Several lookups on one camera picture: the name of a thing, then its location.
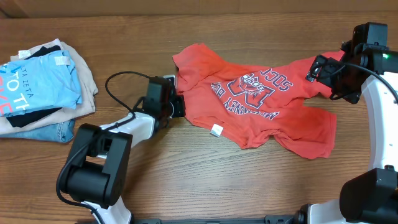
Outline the red printed t-shirt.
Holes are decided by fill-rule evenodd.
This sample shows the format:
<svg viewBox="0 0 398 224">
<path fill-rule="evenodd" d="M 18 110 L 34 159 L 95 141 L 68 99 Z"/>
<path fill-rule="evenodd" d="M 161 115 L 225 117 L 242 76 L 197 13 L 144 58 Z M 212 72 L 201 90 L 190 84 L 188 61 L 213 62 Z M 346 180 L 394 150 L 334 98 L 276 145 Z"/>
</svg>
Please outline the red printed t-shirt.
<svg viewBox="0 0 398 224">
<path fill-rule="evenodd" d="M 280 67 L 229 63 L 205 44 L 193 44 L 174 55 L 177 91 L 183 95 L 186 119 L 195 126 L 222 128 L 221 134 L 242 149 L 274 138 L 306 159 L 327 158 L 334 146 L 336 116 L 304 105 L 331 89 L 306 76 L 313 58 Z"/>
</svg>

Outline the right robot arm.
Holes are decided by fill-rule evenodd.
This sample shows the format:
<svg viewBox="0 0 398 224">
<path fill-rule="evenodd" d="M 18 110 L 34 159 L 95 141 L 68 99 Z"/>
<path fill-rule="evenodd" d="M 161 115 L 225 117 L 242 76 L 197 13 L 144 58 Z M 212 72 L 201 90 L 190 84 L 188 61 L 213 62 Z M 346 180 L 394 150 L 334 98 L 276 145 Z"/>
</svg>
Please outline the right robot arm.
<svg viewBox="0 0 398 224">
<path fill-rule="evenodd" d="M 304 205 L 275 223 L 397 223 L 397 52 L 360 43 L 342 60 L 318 55 L 307 80 L 332 89 L 331 99 L 364 96 L 369 115 L 369 170 L 346 182 L 337 200 Z"/>
</svg>

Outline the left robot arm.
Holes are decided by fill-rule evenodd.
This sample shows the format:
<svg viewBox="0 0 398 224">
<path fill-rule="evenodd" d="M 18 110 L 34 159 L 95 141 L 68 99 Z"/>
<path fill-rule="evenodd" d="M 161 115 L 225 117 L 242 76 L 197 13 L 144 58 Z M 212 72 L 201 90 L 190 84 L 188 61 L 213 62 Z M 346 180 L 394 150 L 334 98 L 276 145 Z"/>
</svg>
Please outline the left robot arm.
<svg viewBox="0 0 398 224">
<path fill-rule="evenodd" d="M 58 198 L 89 209 L 95 223 L 133 223 L 121 197 L 131 149 L 167 127 L 172 118 L 185 116 L 182 95 L 164 102 L 143 96 L 137 104 L 142 107 L 134 107 L 114 123 L 81 125 L 58 175 Z"/>
</svg>

